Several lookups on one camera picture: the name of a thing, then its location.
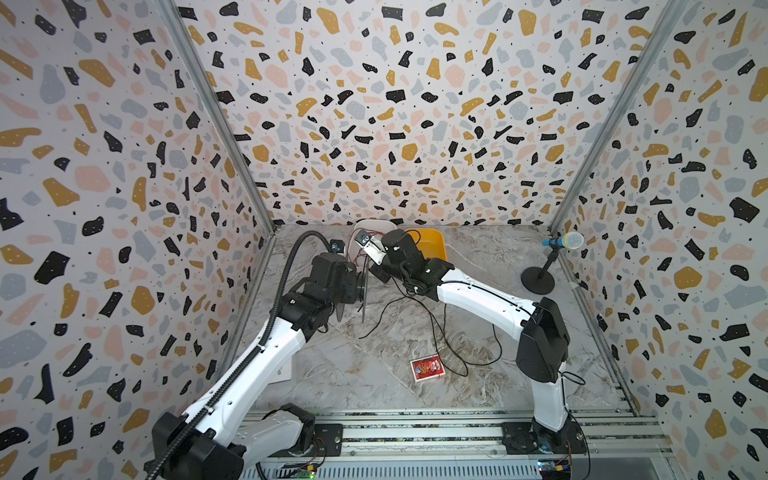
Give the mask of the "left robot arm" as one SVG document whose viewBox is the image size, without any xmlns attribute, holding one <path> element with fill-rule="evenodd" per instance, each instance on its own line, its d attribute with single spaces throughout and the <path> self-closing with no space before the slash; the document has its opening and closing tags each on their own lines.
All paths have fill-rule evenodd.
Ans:
<svg viewBox="0 0 768 480">
<path fill-rule="evenodd" d="M 272 377 L 329 318 L 362 298 L 356 266 L 321 233 L 302 233 L 290 250 L 269 316 L 259 336 L 226 373 L 179 414 L 164 413 L 152 428 L 150 479 L 238 479 L 280 451 L 301 455 L 314 441 L 315 418 L 285 404 L 255 425 L 242 426 Z"/>
</svg>

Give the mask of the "grey perforated cable spool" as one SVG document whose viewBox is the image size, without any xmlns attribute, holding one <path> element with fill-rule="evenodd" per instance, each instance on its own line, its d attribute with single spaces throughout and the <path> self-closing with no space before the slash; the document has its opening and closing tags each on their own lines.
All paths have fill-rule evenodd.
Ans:
<svg viewBox="0 0 768 480">
<path fill-rule="evenodd" d="M 354 263 L 340 263 L 336 266 L 332 287 L 336 319 L 341 322 L 347 305 L 355 305 L 365 300 L 366 274 L 359 271 Z"/>
</svg>

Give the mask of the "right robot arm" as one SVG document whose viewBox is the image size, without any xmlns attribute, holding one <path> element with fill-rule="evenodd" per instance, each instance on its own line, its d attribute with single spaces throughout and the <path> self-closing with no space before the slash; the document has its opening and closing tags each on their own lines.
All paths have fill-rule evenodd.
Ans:
<svg viewBox="0 0 768 480">
<path fill-rule="evenodd" d="M 564 364 L 570 335 L 556 302 L 515 297 L 482 283 L 445 259 L 428 257 L 412 232 L 394 229 L 382 236 L 361 231 L 354 242 L 383 282 L 401 281 L 412 296 L 458 307 L 500 329 L 517 342 L 516 366 L 531 384 L 534 413 L 530 425 L 518 424 L 504 441 L 508 450 L 564 454 L 584 450 L 567 406 Z"/>
</svg>

